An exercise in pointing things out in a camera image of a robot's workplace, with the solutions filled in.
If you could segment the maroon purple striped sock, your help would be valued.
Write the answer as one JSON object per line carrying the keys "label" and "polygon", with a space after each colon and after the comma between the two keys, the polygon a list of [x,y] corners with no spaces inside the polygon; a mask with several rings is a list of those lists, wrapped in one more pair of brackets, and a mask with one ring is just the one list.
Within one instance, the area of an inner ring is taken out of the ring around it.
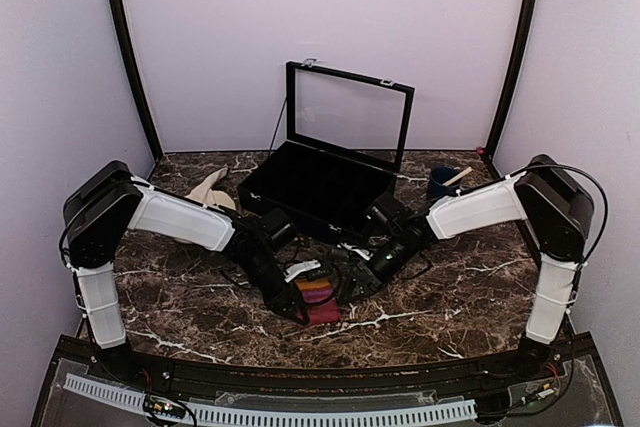
{"label": "maroon purple striped sock", "polygon": [[334,288],[327,277],[315,280],[298,278],[295,284],[306,303],[310,326],[336,323],[341,319]]}

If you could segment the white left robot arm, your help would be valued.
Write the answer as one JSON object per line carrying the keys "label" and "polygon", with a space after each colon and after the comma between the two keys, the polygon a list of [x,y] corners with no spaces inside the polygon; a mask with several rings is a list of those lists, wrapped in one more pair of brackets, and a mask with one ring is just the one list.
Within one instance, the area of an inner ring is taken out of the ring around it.
{"label": "white left robot arm", "polygon": [[309,304],[276,258],[294,235],[280,209],[261,218],[243,217],[160,189],[114,160],[65,201],[63,218],[61,259],[75,276],[94,340],[105,350],[101,364],[120,383],[134,382],[141,374],[140,359],[122,346],[127,334],[114,278],[120,243],[130,231],[162,235],[223,255],[241,267],[269,311],[301,326],[311,322]]}

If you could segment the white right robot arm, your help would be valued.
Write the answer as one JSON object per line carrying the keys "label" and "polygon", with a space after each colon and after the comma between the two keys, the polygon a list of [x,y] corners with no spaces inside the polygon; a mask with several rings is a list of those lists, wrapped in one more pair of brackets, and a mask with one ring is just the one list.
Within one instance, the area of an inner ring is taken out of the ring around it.
{"label": "white right robot arm", "polygon": [[549,363],[544,345],[556,339],[577,299],[581,272],[598,244],[588,239],[595,203],[580,178],[602,187],[589,173],[540,154],[497,180],[442,195],[422,211],[409,209],[391,193],[382,194],[366,217],[389,239],[350,269],[340,302],[377,294],[436,242],[516,222],[529,230],[535,243],[539,275],[524,331],[532,342],[511,357],[510,371],[521,381],[534,379]]}

